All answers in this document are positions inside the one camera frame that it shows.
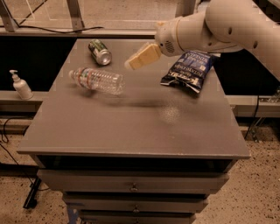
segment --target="gray table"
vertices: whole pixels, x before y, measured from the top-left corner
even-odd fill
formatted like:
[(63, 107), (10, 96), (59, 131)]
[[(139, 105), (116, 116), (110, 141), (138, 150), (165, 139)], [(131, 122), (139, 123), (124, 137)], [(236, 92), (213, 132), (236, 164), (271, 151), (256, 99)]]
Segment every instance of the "gray table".
[[(136, 71), (123, 66), (152, 40), (103, 39), (113, 54), (104, 67), (89, 40), (77, 40), (17, 152), (34, 158), (42, 180), (83, 219), (191, 223), (235, 161), (249, 158), (215, 71), (200, 94), (164, 87), (159, 82), (178, 57)], [(78, 67), (123, 74), (123, 94), (77, 87), (68, 72)]]

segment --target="cable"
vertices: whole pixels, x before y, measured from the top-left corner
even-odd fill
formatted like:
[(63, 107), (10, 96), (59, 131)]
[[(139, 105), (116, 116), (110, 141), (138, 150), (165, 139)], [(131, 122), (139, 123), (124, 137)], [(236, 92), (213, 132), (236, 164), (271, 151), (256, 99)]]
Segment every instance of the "cable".
[[(257, 103), (256, 103), (256, 106), (255, 106), (255, 112), (254, 112), (253, 118), (256, 118), (256, 113), (257, 113), (257, 110), (259, 109), (260, 95), (258, 95), (256, 99), (257, 99)], [(247, 135), (251, 131), (253, 124), (254, 124), (254, 121), (248, 126), (246, 135), (244, 137), (245, 140), (247, 139)]]
[[(39, 7), (41, 7), (46, 1), (44, 1), (41, 5), (39, 5), (33, 12), (35, 12)], [(47, 29), (47, 28), (43, 28), (43, 27), (38, 27), (38, 26), (33, 26), (33, 25), (22, 25), (22, 23), (26, 20), (24, 19), (23, 21), (21, 21), (20, 23), (18, 23), (18, 21), (11, 17), (12, 20), (15, 22), (15, 24), (17, 25), (17, 28), (32, 28), (32, 29), (39, 29), (42, 31), (47, 31), (47, 32), (56, 32), (56, 33), (76, 33), (76, 32), (84, 32), (84, 31), (89, 31), (89, 30), (96, 30), (96, 29), (103, 29), (104, 27), (102, 26), (93, 26), (93, 27), (89, 27), (89, 28), (84, 28), (84, 29), (80, 29), (80, 30), (76, 30), (76, 31), (55, 31), (52, 29)]]
[[(31, 116), (17, 116), (17, 117), (11, 117), (11, 118), (9, 118), (9, 119), (7, 119), (6, 121), (5, 121), (5, 123), (3, 124), (3, 133), (2, 133), (2, 131), (0, 131), (0, 133), (1, 133), (1, 138), (2, 138), (2, 141), (4, 142), (4, 143), (8, 143), (10, 140), (9, 140), (9, 138), (8, 138), (8, 136), (7, 136), (7, 134), (6, 134), (6, 130), (5, 130), (5, 127), (6, 127), (6, 124), (7, 124), (7, 122), (8, 121), (10, 121), (10, 120), (12, 120), (12, 119), (28, 119), (28, 118), (33, 118), (33, 117), (31, 117)], [(16, 165), (18, 165), (18, 166), (20, 166), (20, 164), (18, 163), (18, 161), (11, 155), (11, 153), (1, 144), (1, 141), (0, 141), (0, 146), (3, 148), (3, 150), (5, 150), (7, 153), (8, 153), (8, 155), (11, 157), (11, 159), (15, 162), (15, 164)], [(24, 170), (22, 170), (22, 173), (29, 179), (29, 181), (31, 182), (31, 185), (34, 185), (34, 183), (33, 183), (33, 181), (32, 181), (32, 179), (29, 177), (29, 175), (24, 171)], [(38, 189), (38, 191), (46, 191), (46, 190), (49, 190), (50, 188), (49, 187), (47, 187), (46, 189)]]
[(10, 121), (10, 120), (19, 120), (19, 119), (32, 119), (32, 118), (33, 118), (32, 116), (14, 116), (14, 117), (10, 117), (9, 119), (7, 119), (5, 121), (5, 123), (3, 124), (3, 133), (0, 130), (2, 141), (4, 143), (6, 143), (6, 144), (9, 142), (9, 138), (7, 137), (7, 133), (6, 133), (6, 125), (7, 125), (8, 121)]
[(47, 31), (47, 32), (57, 32), (57, 33), (76, 33), (76, 32), (84, 32), (84, 31), (89, 31), (89, 30), (103, 29), (104, 27), (93, 26), (93, 27), (89, 27), (89, 28), (76, 30), (76, 31), (55, 31), (55, 30), (46, 29), (46, 28), (43, 28), (43, 27), (37, 27), (37, 26), (33, 26), (33, 25), (20, 25), (18, 28), (40, 29), (40, 30)]

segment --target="pump dispenser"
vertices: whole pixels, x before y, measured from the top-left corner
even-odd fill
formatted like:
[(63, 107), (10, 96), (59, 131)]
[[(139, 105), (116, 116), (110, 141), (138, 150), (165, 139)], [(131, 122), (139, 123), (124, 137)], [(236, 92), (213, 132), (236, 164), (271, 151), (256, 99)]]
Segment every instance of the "pump dispenser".
[(12, 74), (12, 79), (14, 80), (13, 87), (17, 90), (20, 98), (22, 100), (31, 99), (33, 97), (33, 92), (29, 88), (27, 82), (18, 77), (17, 70), (10, 70), (10, 73)]

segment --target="soda can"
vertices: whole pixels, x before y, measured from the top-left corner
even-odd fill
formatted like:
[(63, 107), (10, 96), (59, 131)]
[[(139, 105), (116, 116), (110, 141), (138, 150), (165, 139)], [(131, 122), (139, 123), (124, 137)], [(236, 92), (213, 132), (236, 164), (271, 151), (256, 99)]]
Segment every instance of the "soda can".
[(92, 39), (88, 44), (88, 49), (99, 65), (106, 66), (111, 62), (112, 53), (99, 39)]

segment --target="snack bag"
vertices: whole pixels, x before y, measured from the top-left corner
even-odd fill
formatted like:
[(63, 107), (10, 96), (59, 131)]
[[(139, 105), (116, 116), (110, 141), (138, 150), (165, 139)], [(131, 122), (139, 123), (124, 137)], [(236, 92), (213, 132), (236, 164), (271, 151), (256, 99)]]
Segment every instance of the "snack bag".
[(170, 86), (172, 83), (180, 83), (199, 93), (207, 73), (217, 58), (209, 53), (188, 51), (171, 67), (160, 84)]

